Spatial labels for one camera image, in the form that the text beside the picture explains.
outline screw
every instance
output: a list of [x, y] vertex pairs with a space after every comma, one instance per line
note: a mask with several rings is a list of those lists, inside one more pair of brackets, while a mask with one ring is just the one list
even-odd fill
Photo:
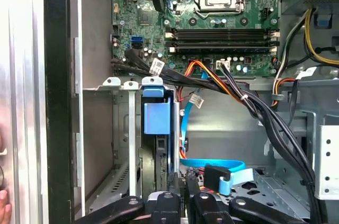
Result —
[[207, 195], [206, 193], [201, 193], [201, 194], [200, 194], [200, 197], [201, 197], [202, 199], [208, 199], [208, 195]]
[[236, 202], [238, 205], [245, 205], [245, 204], [246, 204], [245, 200], [242, 200], [242, 199], [237, 199], [235, 202]]

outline white label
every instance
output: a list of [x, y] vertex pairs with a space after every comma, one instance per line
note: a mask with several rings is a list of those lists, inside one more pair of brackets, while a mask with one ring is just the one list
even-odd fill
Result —
[[316, 71], [317, 67], [310, 67], [305, 71], [299, 73], [296, 79], [302, 79], [303, 77], [310, 77]]
[[198, 94], [193, 93], [189, 102], [193, 103], [198, 109], [200, 109], [203, 103], [203, 98], [201, 98]]
[[164, 66], [165, 66], [165, 63], [163, 61], [160, 61], [159, 59], [154, 58], [152, 62], [152, 66], [149, 69], [149, 72], [154, 76], [159, 76]]

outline orange wire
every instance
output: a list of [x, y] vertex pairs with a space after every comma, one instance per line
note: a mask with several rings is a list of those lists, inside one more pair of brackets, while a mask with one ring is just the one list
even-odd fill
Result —
[[[277, 84], [275, 85], [275, 89], [274, 89], [274, 94], [278, 94], [278, 90], [279, 90], [279, 87], [281, 84], [285, 83], [285, 82], [294, 82], [295, 79], [294, 78], [291, 78], [291, 77], [287, 77], [287, 78], [283, 78], [281, 80], [279, 80], [277, 82]], [[279, 101], [274, 101], [272, 106], [275, 106], [278, 104]]]

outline capacitor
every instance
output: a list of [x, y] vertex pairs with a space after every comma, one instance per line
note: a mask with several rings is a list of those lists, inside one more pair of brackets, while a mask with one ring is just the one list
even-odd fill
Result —
[[173, 10], [176, 11], [178, 2], [177, 1], [172, 1], [172, 4], [173, 4]]

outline gray metal frame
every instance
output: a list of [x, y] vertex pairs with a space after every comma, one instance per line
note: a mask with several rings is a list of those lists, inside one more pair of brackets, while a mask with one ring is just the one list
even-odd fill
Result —
[[44, 1], [0, 0], [2, 188], [11, 223], [49, 223]]

